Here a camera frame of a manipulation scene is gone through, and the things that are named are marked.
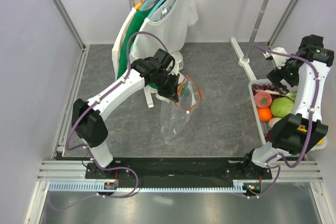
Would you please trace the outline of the clear zip top bag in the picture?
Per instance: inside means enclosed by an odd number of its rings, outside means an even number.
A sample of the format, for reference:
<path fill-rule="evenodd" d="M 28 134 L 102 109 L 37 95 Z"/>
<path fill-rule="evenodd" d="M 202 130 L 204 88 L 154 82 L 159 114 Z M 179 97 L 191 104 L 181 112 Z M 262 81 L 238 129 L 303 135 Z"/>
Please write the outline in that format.
<path fill-rule="evenodd" d="M 186 126 L 196 107 L 203 99 L 194 79 L 186 74 L 177 85 L 178 101 L 164 100 L 160 111 L 160 132 L 167 142 L 175 138 Z"/>

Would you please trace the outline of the green onion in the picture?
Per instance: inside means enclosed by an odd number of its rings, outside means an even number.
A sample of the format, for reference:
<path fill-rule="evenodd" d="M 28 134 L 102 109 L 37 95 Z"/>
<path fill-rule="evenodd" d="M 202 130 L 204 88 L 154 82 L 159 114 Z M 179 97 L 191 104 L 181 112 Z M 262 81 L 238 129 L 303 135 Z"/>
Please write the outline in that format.
<path fill-rule="evenodd" d="M 293 102 L 295 102 L 296 97 L 297 97 L 297 91 L 292 91 L 292 92 L 287 92 L 287 93 L 274 91 L 274 95 L 286 97 L 286 98 L 292 100 Z"/>

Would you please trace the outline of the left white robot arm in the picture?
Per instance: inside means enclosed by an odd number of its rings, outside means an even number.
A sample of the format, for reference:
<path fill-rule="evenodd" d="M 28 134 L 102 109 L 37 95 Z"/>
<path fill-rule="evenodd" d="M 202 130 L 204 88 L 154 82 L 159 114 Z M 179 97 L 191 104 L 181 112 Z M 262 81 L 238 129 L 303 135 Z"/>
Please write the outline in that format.
<path fill-rule="evenodd" d="M 72 129 L 88 148 L 93 160 L 97 162 L 97 173 L 103 178 L 111 178 L 115 173 L 113 155 L 106 143 L 108 130 L 105 120 L 128 97 L 153 84 L 158 95 L 178 102 L 178 80 L 173 74 L 176 65 L 173 56 L 158 49 L 152 57 L 137 59 L 117 81 L 104 91 L 87 101 L 78 99 L 72 107 Z"/>

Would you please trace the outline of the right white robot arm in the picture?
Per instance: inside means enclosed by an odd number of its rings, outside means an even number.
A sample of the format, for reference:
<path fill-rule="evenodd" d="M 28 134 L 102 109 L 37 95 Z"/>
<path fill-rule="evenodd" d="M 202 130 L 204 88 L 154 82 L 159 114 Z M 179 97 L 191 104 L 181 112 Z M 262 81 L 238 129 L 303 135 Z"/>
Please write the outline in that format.
<path fill-rule="evenodd" d="M 289 90 L 282 84 L 283 80 L 298 90 L 292 111 L 273 126 L 269 141 L 246 155 L 240 172 L 248 179 L 259 173 L 259 167 L 268 168 L 279 159 L 289 168 L 297 167 L 304 155 L 328 132 L 328 126 L 322 123 L 321 101 L 334 51 L 324 48 L 323 37 L 303 37 L 295 54 L 261 50 L 271 57 L 285 58 L 284 63 L 268 73 L 267 78 L 272 84 L 285 94 Z"/>

